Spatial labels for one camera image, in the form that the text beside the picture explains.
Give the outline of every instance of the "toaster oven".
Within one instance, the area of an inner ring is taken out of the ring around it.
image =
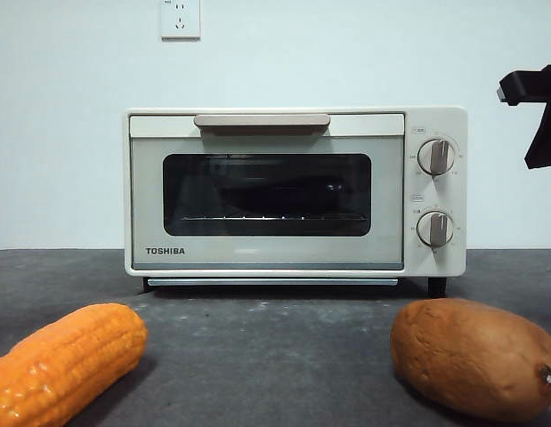
[[[457,107],[130,109],[125,268],[166,285],[395,285],[466,266]]]

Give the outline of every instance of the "glass window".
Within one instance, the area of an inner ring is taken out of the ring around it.
[[[363,236],[371,162],[364,154],[173,154],[163,163],[173,236]]]

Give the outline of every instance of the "toshiba logo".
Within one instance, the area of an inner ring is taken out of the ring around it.
[[[147,247],[150,255],[184,255],[183,247]]]

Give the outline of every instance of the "oven handle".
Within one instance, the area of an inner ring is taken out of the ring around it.
[[[194,125],[219,134],[316,133],[330,124],[328,114],[199,114]]]

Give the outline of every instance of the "concrete surface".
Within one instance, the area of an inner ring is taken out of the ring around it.
[[[181,288],[141,294],[119,250],[0,251],[0,356],[89,303],[123,302],[150,331],[140,365],[68,425],[489,426],[393,375],[397,287]],[[551,334],[551,250],[469,251],[448,296],[486,302]],[[551,427],[551,408],[526,426]]]

